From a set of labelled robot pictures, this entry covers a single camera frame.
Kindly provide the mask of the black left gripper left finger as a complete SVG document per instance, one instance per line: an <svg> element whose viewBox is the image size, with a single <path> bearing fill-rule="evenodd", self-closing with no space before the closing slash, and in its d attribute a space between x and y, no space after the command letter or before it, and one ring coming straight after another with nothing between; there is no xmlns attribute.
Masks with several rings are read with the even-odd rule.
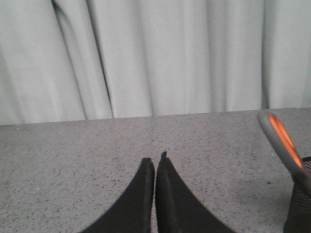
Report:
<svg viewBox="0 0 311 233"><path fill-rule="evenodd" d="M149 233L153 205L155 168L142 158L132 181L114 204L83 233Z"/></svg>

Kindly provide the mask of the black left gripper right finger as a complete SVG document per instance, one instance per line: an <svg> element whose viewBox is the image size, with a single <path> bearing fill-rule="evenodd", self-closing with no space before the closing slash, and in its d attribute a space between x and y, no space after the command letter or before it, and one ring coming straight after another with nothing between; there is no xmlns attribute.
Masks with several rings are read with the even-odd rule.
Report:
<svg viewBox="0 0 311 233"><path fill-rule="evenodd" d="M232 233L190 191L167 152L156 173L155 210L159 233Z"/></svg>

